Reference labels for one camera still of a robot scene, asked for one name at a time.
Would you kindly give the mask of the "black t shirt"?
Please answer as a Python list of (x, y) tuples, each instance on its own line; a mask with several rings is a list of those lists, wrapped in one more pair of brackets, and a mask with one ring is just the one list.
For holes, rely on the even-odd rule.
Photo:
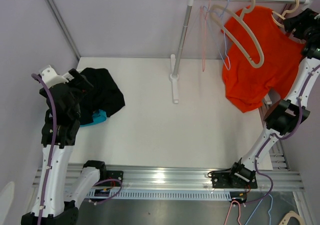
[(93, 90), (79, 104), (81, 126), (95, 124), (94, 116), (100, 111), (109, 118), (126, 105), (123, 93), (107, 69), (87, 67), (80, 74), (93, 85)]

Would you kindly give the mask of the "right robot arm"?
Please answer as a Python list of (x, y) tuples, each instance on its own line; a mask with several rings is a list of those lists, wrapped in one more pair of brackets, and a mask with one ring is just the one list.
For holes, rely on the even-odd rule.
[(277, 24), (272, 13), (267, 7), (245, 7), (231, 12), (221, 26), (233, 42), (222, 70), (226, 98), (243, 113), (259, 108), (270, 90), (280, 98), (247, 154), (231, 168), (209, 172), (213, 188), (256, 188), (259, 165), (270, 148), (310, 115), (308, 98), (320, 73), (319, 14), (308, 8)]

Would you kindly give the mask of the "blue wire hanger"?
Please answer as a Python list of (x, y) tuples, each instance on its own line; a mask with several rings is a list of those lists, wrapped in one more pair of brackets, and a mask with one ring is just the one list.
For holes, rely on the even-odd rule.
[(218, 47), (218, 44), (217, 42), (215, 43), (217, 48), (218, 48), (218, 52), (219, 52), (219, 55), (220, 55), (220, 58), (223, 60), (223, 64), (224, 64), (224, 67), (229, 71), (231, 69), (231, 62), (230, 62), (230, 58), (229, 56), (227, 55), (227, 39), (226, 39), (226, 34), (225, 34), (225, 26), (224, 26), (224, 23), (223, 23), (223, 17), (224, 17), (224, 13), (226, 11), (226, 9), (228, 8), (228, 5), (229, 5), (229, 2), (230, 0), (227, 0), (227, 4), (226, 6), (222, 9), (222, 12), (221, 13), (218, 13), (216, 12), (214, 9), (210, 9), (210, 5), (211, 5), (211, 1), (209, 0), (209, 3), (208, 3), (208, 6), (204, 6), (204, 8), (206, 8), (206, 11), (205, 11), (205, 15), (204, 15), (204, 20), (207, 24), (209, 24), (207, 22), (209, 16), (214, 13), (217, 15), (218, 17), (218, 21), (222, 24), (222, 34), (223, 34), (223, 39), (224, 39), (224, 56), (222, 55), (221, 53), (221, 50), (220, 48)]

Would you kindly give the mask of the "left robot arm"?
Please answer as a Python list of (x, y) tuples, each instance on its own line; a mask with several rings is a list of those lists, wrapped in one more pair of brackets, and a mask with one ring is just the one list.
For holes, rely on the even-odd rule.
[(42, 169), (37, 197), (22, 225), (75, 225), (84, 201), (103, 204), (120, 195), (123, 179), (108, 177), (103, 161), (89, 160), (70, 190), (65, 181), (76, 136), (81, 126), (80, 102), (93, 85), (76, 69), (59, 75), (48, 65), (32, 78), (42, 85), (39, 93), (46, 99), (41, 130)]

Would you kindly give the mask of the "pink wire hanger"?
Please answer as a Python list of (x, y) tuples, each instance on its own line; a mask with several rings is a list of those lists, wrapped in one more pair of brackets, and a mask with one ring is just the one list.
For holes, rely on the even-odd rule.
[(200, 7), (200, 32), (201, 32), (201, 66), (202, 72), (206, 69), (206, 44), (207, 44), (207, 20), (211, 6), (211, 0), (208, 0), (207, 6)]

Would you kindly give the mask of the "teal t shirt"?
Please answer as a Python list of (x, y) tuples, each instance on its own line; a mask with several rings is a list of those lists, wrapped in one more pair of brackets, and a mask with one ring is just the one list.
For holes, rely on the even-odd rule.
[(94, 126), (107, 120), (107, 114), (104, 110), (98, 110), (92, 114), (92, 122), (84, 121), (80, 127)]

